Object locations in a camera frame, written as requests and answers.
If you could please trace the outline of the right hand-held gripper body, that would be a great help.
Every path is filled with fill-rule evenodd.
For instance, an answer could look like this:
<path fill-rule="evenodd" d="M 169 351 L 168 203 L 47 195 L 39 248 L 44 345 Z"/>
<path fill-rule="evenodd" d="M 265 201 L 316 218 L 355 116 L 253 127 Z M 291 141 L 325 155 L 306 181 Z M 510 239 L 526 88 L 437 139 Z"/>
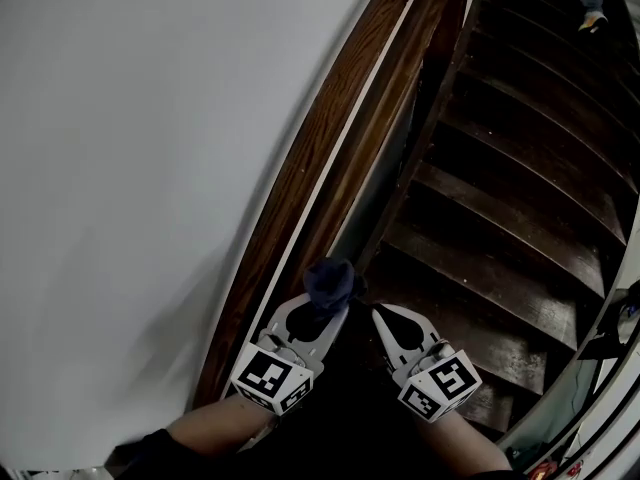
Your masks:
<path fill-rule="evenodd" d="M 398 400 L 427 423 L 458 408 L 482 384 L 466 353 L 448 341 L 436 342 L 395 370 L 392 379 L 401 388 Z"/>

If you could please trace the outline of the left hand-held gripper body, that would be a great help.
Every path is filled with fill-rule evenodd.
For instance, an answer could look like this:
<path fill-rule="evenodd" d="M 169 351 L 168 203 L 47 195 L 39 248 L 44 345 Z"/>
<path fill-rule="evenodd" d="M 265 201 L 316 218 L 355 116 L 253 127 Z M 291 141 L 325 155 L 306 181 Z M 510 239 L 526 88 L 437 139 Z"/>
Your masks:
<path fill-rule="evenodd" d="M 236 391 L 256 405 L 284 415 L 314 387 L 324 371 L 318 359 L 272 333 L 248 343 L 231 375 Z"/>

